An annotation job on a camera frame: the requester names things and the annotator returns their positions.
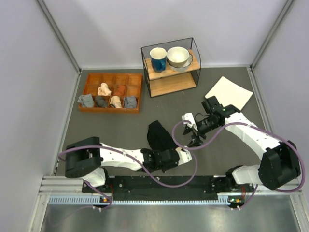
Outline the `black underwear cream waistband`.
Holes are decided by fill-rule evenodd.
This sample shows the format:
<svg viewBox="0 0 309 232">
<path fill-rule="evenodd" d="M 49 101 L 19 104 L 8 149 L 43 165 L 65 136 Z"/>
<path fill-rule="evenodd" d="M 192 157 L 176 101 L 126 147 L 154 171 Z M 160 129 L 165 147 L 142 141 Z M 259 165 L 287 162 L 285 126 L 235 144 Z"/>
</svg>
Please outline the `black underwear cream waistband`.
<svg viewBox="0 0 309 232">
<path fill-rule="evenodd" d="M 176 149 L 178 146 L 174 143 L 170 133 L 156 120 L 149 124 L 147 131 L 147 141 L 152 150 L 166 151 Z"/>
</svg>

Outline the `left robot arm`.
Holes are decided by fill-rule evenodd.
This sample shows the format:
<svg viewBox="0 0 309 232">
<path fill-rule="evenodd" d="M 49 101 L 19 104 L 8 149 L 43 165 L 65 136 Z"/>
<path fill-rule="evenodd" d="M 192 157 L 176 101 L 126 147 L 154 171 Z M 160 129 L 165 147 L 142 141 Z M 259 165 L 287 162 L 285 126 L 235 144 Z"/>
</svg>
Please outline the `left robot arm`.
<svg viewBox="0 0 309 232">
<path fill-rule="evenodd" d="M 172 148 L 165 151 L 147 148 L 125 150 L 112 148 L 86 148 L 65 154 L 65 177 L 84 178 L 98 191 L 106 191 L 109 187 L 108 167 L 121 167 L 133 171 L 142 171 L 144 166 L 149 172 L 162 170 L 165 172 L 182 164 L 181 149 Z"/>
</svg>

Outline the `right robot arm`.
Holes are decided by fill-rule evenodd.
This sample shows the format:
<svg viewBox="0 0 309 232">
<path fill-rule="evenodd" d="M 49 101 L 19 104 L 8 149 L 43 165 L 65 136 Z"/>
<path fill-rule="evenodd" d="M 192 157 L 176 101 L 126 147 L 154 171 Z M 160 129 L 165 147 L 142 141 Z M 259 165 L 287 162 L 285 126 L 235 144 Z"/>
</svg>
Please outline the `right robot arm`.
<svg viewBox="0 0 309 232">
<path fill-rule="evenodd" d="M 286 183 L 298 178 L 301 166 L 296 146 L 257 128 L 234 105 L 223 106 L 215 96 L 202 103 L 206 116 L 197 121 L 192 113 L 182 115 L 184 134 L 192 133 L 188 147 L 199 147 L 206 133 L 223 128 L 237 136 L 260 159 L 260 164 L 237 166 L 226 172 L 225 185 L 237 191 L 243 184 L 264 185 L 269 190 L 278 190 Z"/>
</svg>

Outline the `white square plate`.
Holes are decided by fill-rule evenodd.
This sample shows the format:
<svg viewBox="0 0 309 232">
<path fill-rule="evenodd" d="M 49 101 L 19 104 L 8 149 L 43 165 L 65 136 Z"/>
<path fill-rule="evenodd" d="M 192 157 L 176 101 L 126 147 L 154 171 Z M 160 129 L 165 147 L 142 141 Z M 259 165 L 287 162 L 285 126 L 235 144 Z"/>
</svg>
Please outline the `white square plate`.
<svg viewBox="0 0 309 232">
<path fill-rule="evenodd" d="M 204 98 L 208 99 L 215 96 L 223 106 L 233 105 L 242 111 L 252 95 L 252 91 L 242 88 L 222 76 Z"/>
</svg>

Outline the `white scalloped dish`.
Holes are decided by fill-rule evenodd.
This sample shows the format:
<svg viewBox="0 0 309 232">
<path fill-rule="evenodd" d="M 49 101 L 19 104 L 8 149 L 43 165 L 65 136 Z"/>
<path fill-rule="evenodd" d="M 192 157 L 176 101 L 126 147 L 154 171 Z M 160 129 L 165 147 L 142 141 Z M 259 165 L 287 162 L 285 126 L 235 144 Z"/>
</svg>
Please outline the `white scalloped dish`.
<svg viewBox="0 0 309 232">
<path fill-rule="evenodd" d="M 188 69 L 188 67 L 191 65 L 191 63 L 193 62 L 193 56 L 190 54 L 188 60 L 186 61 L 186 63 L 184 65 L 182 65 L 181 67 L 175 67 L 172 65 L 171 61 L 168 60 L 168 63 L 170 65 L 170 68 L 175 71 L 175 72 L 184 72 Z"/>
</svg>

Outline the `blue striped rolled cloth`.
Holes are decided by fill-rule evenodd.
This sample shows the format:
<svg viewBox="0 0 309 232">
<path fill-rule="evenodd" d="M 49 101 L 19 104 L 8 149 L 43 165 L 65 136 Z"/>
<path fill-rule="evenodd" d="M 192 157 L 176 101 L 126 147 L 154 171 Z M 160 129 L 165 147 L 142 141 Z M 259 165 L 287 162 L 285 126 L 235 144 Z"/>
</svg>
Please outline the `blue striped rolled cloth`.
<svg viewBox="0 0 309 232">
<path fill-rule="evenodd" d="M 137 99 L 135 96 L 124 97 L 124 108 L 135 109 L 137 108 Z"/>
</svg>

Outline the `cream rolled cloth lower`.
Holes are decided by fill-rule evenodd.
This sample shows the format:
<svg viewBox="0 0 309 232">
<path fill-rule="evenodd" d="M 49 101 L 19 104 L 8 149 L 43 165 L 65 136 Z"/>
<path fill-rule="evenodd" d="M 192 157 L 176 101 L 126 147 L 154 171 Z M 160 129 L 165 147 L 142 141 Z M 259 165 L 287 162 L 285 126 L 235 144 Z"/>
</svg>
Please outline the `cream rolled cloth lower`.
<svg viewBox="0 0 309 232">
<path fill-rule="evenodd" d="M 121 103 L 120 97 L 119 96 L 112 96 L 111 101 L 110 101 L 110 105 L 113 108 L 122 108 L 122 103 Z"/>
</svg>

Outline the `cream rolled cloth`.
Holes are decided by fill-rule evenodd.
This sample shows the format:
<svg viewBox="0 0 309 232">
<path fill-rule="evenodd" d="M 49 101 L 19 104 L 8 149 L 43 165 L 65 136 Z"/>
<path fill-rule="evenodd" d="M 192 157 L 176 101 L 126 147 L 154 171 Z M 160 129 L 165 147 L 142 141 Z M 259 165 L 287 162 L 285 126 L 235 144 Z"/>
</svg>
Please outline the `cream rolled cloth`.
<svg viewBox="0 0 309 232">
<path fill-rule="evenodd" d="M 110 105 L 113 108 L 122 108 L 122 103 L 121 103 L 120 97 L 119 96 L 112 96 L 111 101 L 110 101 Z"/>
<path fill-rule="evenodd" d="M 101 83 L 98 87 L 98 95 L 99 96 L 110 96 L 111 90 L 109 89 L 106 83 Z"/>
</svg>

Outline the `cream ceramic bowl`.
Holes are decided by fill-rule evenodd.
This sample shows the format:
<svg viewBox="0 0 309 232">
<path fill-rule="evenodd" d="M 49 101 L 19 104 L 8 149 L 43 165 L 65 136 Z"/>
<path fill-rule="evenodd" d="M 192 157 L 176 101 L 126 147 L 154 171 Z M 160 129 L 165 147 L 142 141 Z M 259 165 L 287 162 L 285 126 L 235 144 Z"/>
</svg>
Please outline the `cream ceramic bowl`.
<svg viewBox="0 0 309 232">
<path fill-rule="evenodd" d="M 176 68 L 182 67 L 189 59 L 189 55 L 189 51 L 180 46 L 172 47 L 167 51 L 169 64 Z"/>
</svg>

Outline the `orange rolled cloth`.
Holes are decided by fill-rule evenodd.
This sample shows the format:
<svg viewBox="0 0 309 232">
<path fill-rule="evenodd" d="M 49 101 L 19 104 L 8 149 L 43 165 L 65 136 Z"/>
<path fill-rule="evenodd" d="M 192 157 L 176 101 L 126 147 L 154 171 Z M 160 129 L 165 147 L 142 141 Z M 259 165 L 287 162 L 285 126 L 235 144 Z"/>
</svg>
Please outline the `orange rolled cloth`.
<svg viewBox="0 0 309 232">
<path fill-rule="evenodd" d="M 124 96 L 126 94 L 126 85 L 118 85 L 114 92 L 114 96 Z"/>
</svg>

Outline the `wooden compartment organizer tray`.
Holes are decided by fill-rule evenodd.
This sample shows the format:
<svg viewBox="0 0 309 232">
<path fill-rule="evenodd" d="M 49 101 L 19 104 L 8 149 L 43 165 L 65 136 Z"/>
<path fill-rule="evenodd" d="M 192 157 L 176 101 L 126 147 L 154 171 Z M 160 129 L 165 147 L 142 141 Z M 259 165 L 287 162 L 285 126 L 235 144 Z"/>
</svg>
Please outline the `wooden compartment organizer tray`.
<svg viewBox="0 0 309 232">
<path fill-rule="evenodd" d="M 98 87 L 101 83 L 106 83 L 111 90 L 110 96 L 103 96 L 108 102 L 107 108 L 100 108 L 96 106 L 95 97 L 98 96 Z M 126 85 L 126 94 L 120 96 L 122 108 L 113 108 L 110 105 L 113 92 L 118 85 Z M 83 95 L 91 94 L 94 100 L 94 107 L 86 108 L 78 104 L 78 109 L 84 113 L 127 113 L 137 114 L 140 111 L 140 100 L 142 90 L 142 74 L 138 73 L 90 73 L 88 74 Z M 124 97 L 135 96 L 137 99 L 137 108 L 124 108 Z"/>
</svg>

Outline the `dark grey rolled cloth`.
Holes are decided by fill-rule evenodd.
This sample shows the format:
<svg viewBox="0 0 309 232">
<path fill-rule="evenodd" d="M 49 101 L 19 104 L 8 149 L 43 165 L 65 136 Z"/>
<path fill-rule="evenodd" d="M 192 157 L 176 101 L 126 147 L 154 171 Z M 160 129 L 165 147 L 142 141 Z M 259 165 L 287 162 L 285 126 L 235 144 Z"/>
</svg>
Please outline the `dark grey rolled cloth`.
<svg viewBox="0 0 309 232">
<path fill-rule="evenodd" d="M 100 108 L 107 108 L 108 102 L 105 100 L 103 96 L 96 96 L 95 97 L 96 106 Z"/>
</svg>

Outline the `blue ceramic mug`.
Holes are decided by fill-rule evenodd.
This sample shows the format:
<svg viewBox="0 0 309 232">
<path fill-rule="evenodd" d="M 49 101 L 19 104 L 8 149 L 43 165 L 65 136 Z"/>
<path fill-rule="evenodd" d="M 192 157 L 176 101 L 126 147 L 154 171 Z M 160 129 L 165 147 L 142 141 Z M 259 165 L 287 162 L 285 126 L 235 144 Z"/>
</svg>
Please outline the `blue ceramic mug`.
<svg viewBox="0 0 309 232">
<path fill-rule="evenodd" d="M 160 73 L 166 69 L 167 52 L 162 47 L 153 48 L 150 51 L 152 68 L 156 73 Z"/>
</svg>

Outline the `cream rolled cloth upper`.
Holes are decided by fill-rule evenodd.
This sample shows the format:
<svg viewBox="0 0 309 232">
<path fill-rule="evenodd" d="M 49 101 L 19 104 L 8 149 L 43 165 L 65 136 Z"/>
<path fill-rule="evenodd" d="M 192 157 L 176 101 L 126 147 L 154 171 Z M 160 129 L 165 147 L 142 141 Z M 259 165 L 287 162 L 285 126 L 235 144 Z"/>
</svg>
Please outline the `cream rolled cloth upper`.
<svg viewBox="0 0 309 232">
<path fill-rule="evenodd" d="M 98 95 L 99 96 L 110 96 L 111 90 L 109 89 L 106 83 L 101 83 L 98 87 Z"/>
</svg>

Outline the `grey striped rolled cloth left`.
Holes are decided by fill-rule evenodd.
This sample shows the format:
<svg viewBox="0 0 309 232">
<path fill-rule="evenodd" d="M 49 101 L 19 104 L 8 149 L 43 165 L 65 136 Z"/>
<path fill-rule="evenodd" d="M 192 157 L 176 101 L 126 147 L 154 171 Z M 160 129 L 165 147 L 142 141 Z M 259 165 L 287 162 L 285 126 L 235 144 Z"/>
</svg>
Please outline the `grey striped rolled cloth left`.
<svg viewBox="0 0 309 232">
<path fill-rule="evenodd" d="M 82 107 L 86 108 L 94 107 L 94 100 L 91 94 L 80 95 L 78 97 L 78 103 L 80 103 Z"/>
</svg>

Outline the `aluminium frame rail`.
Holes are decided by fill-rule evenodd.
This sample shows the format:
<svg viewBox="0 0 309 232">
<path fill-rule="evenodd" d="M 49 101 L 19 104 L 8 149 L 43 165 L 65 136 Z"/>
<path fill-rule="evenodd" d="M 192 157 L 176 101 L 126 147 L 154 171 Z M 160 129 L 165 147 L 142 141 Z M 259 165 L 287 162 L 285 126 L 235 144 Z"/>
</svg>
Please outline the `aluminium frame rail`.
<svg viewBox="0 0 309 232">
<path fill-rule="evenodd" d="M 189 185 L 193 184 L 194 179 L 197 177 L 190 176 L 183 183 L 173 184 L 172 180 L 175 180 L 174 176 L 140 176 L 142 180 L 146 181 L 147 189 L 155 187 L 164 187 L 167 189 L 178 189 L 178 188 L 187 188 Z M 295 190 L 291 187 L 297 188 L 297 181 L 293 180 L 292 182 L 282 186 L 279 190 L 269 190 L 266 186 L 262 184 L 249 184 L 252 187 L 257 187 L 257 194 L 299 194 L 302 192 L 301 189 Z M 45 176 L 42 179 L 41 186 L 39 188 L 39 194 L 47 195 L 76 195 L 76 194 L 85 194 L 85 191 L 82 188 L 86 188 L 88 185 L 84 182 L 82 178 L 66 178 L 64 176 Z"/>
</svg>

